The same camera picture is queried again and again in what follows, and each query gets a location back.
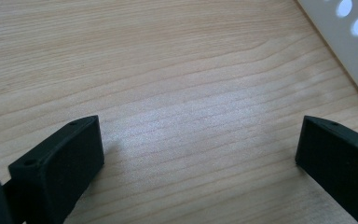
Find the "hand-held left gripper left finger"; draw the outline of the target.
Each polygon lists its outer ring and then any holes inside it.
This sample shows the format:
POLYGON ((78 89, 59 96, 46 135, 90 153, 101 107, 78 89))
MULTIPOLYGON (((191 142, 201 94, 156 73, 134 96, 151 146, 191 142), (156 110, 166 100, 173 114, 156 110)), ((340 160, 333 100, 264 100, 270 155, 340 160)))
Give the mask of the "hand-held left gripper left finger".
POLYGON ((99 118, 71 121, 8 166, 16 224, 62 224, 104 165, 99 118))

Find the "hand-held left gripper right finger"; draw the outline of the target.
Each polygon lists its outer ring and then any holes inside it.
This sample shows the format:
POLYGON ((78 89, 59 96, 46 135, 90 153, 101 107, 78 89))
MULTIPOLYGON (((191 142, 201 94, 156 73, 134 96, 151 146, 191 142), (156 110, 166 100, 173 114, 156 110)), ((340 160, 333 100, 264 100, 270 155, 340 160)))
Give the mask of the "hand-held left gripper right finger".
POLYGON ((306 116, 296 164, 358 221, 358 133, 331 120, 306 116))

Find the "white perforated panel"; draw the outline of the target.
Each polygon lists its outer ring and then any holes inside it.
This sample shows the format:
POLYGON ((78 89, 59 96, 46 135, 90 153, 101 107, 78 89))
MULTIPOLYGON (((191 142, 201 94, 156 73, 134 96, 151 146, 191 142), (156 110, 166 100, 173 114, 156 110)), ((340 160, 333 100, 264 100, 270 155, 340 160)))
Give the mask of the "white perforated panel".
POLYGON ((358 0, 297 0, 358 86, 358 0))

